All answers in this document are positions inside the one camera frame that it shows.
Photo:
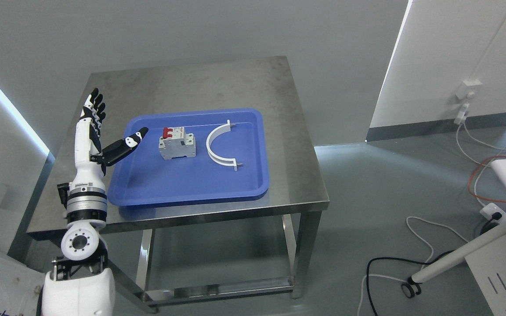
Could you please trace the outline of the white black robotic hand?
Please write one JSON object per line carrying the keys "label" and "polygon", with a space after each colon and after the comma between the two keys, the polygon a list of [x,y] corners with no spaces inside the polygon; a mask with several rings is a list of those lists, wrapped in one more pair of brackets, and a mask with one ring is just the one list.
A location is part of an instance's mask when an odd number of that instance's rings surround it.
{"label": "white black robotic hand", "polygon": [[107,167],[111,167],[131,154],[142,142],[148,132],[142,127],[137,132],[117,140],[103,148],[101,146],[101,128],[106,118],[104,96],[98,88],[94,88],[87,96],[82,113],[76,124],[74,159],[77,176],[82,178],[106,175]]}

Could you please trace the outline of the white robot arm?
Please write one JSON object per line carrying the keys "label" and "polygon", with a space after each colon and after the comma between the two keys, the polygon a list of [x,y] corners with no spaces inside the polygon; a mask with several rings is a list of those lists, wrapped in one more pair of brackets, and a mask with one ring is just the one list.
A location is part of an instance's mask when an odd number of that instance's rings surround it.
{"label": "white robot arm", "polygon": [[40,293],[41,316],[110,316],[115,282],[108,267],[107,245],[100,236],[106,225],[106,191],[92,182],[58,184],[66,209],[67,231],[62,255],[52,260]]}

